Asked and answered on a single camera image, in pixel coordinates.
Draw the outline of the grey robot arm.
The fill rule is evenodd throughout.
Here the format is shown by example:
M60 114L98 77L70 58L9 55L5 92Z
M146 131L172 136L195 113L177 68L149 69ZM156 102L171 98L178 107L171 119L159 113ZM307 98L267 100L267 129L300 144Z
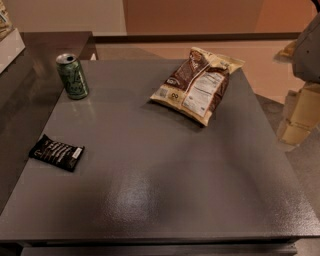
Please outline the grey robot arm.
M299 35L292 69L293 74L301 80L320 83L320 13Z

